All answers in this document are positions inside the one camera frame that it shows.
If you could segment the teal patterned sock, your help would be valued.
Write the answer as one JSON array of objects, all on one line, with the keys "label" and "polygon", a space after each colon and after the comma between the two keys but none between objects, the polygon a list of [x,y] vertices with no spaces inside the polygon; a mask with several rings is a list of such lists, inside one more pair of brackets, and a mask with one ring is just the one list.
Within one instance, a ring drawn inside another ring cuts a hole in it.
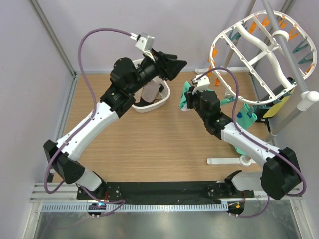
[{"label": "teal patterned sock", "polygon": [[185,81],[179,103],[179,108],[184,112],[191,110],[191,98],[189,97],[189,93],[191,94],[192,90],[193,86],[191,83],[189,81]]},{"label": "teal patterned sock", "polygon": [[[221,100],[220,104],[225,105],[234,102],[234,96],[228,96]],[[257,115],[254,113],[255,107],[244,103],[242,108],[236,114],[236,122],[245,130],[249,129],[257,120]]]}]

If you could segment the white round clip hanger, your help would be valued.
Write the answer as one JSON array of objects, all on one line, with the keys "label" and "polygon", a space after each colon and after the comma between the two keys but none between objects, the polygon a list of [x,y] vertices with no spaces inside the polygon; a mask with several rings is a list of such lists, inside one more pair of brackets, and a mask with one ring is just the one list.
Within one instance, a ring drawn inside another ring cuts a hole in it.
[{"label": "white round clip hanger", "polygon": [[[239,57],[240,62],[244,65],[244,69],[247,70],[257,80],[261,88],[265,90],[266,99],[264,100],[246,99],[239,95],[235,89],[226,82],[223,77],[226,73],[224,70],[215,72],[216,77],[224,85],[228,94],[238,97],[240,101],[251,105],[266,105],[272,103],[285,96],[296,86],[296,83],[290,82],[288,77],[285,76],[280,61],[276,56],[277,52],[281,53],[283,57],[286,56],[277,41],[278,36],[284,37],[286,43],[295,45],[291,54],[293,56],[301,56],[301,59],[298,60],[297,69],[300,71],[302,80],[307,79],[317,66],[317,49],[309,35],[290,16],[279,11],[274,11],[273,14],[279,19],[278,30],[271,32],[269,27],[271,21],[266,11],[258,11],[222,31],[213,40],[210,49],[209,62],[211,67],[215,68],[218,54],[217,43],[225,41],[228,47],[233,50],[234,54]],[[245,57],[244,53],[235,45],[235,40],[237,39],[246,40],[251,46],[255,46],[258,49],[257,55],[252,59]],[[263,58],[269,60],[271,71],[274,73],[275,79],[279,82],[280,86],[283,87],[278,93],[274,92],[274,90],[267,85],[265,80],[262,79],[254,68],[256,63]]]}]

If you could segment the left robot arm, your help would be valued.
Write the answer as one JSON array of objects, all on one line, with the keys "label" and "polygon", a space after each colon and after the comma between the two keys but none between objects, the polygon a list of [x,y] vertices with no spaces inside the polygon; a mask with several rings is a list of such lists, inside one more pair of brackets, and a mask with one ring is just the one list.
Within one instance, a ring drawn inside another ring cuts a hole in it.
[{"label": "left robot arm", "polygon": [[111,84],[91,113],[58,141],[48,140],[43,149],[50,166],[67,184],[77,184],[94,199],[106,192],[106,182],[78,162],[86,147],[110,124],[118,120],[136,101],[135,93],[155,77],[173,80],[187,65],[177,55],[151,50],[135,64],[127,57],[118,59],[110,73]]}]

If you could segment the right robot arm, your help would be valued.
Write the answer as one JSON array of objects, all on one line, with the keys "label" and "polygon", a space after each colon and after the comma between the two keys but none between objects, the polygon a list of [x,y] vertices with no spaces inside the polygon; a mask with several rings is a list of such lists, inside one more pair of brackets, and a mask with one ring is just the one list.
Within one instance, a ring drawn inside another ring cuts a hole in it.
[{"label": "right robot arm", "polygon": [[260,173],[239,171],[224,185],[229,197],[237,197],[244,190],[264,191],[279,200],[291,196],[291,191],[305,179],[301,174],[295,152],[279,149],[250,134],[221,111],[220,100],[214,91],[194,92],[194,86],[184,90],[188,109],[195,109],[206,131],[243,151],[262,169]]}]

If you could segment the white perforated plastic basket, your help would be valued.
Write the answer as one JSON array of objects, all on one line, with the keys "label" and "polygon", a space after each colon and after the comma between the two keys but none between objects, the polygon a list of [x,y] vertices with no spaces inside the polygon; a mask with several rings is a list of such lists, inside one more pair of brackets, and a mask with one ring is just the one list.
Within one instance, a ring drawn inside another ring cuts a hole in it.
[{"label": "white perforated plastic basket", "polygon": [[170,94],[168,83],[160,77],[155,77],[135,93],[136,101],[132,107],[139,113],[155,110],[166,103]]}]

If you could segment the yellow sock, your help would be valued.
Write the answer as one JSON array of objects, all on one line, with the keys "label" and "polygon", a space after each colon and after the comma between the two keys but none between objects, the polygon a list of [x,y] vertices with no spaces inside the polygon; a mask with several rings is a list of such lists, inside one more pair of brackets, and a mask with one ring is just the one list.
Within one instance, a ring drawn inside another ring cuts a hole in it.
[{"label": "yellow sock", "polygon": [[287,95],[285,95],[280,102],[271,106],[262,116],[264,119],[272,118],[277,112],[281,109],[281,107],[287,102],[290,95],[294,92],[294,89],[290,90]]}]

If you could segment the white and grey drying rack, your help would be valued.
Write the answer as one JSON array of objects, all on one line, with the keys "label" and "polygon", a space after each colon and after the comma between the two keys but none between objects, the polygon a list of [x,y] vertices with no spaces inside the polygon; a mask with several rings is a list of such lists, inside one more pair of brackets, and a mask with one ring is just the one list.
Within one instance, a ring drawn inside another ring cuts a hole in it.
[{"label": "white and grey drying rack", "polygon": [[[263,6],[265,8],[263,11],[246,16],[243,20],[222,31],[214,39],[210,48],[210,69],[216,67],[215,57],[218,53],[216,43],[218,40],[223,39],[230,48],[227,58],[231,59],[232,55],[236,54],[241,62],[245,64],[245,69],[255,77],[259,85],[268,94],[265,100],[256,101],[240,96],[232,90],[223,78],[227,71],[227,67],[223,66],[216,71],[215,75],[224,85],[227,96],[246,104],[267,108],[268,104],[272,104],[274,107],[276,105],[282,106],[285,99],[293,92],[293,89],[299,87],[302,92],[301,101],[297,104],[297,109],[295,110],[295,113],[299,114],[319,100],[319,93],[317,91],[309,91],[305,83],[305,79],[312,74],[317,65],[317,49],[312,39],[290,16],[280,11],[274,11],[267,0],[263,1]],[[238,33],[246,41],[258,47],[259,53],[251,60],[247,60],[237,48],[237,40],[232,38],[233,32]],[[291,83],[284,75],[274,53],[275,51],[279,51],[286,58],[295,77],[294,82]],[[283,87],[278,93],[271,90],[255,70],[255,65],[264,57],[268,58],[275,77]]]}]

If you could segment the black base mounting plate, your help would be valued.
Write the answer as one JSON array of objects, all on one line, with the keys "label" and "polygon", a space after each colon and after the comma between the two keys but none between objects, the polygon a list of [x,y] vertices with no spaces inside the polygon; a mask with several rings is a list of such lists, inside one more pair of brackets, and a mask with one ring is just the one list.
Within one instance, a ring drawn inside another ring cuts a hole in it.
[{"label": "black base mounting plate", "polygon": [[239,191],[230,183],[218,181],[184,181],[184,182],[108,182],[101,192],[93,193],[95,197],[110,200],[120,198],[136,200],[141,197],[159,199],[174,196],[186,196],[192,199],[224,199],[224,198],[254,198],[250,190]]}]

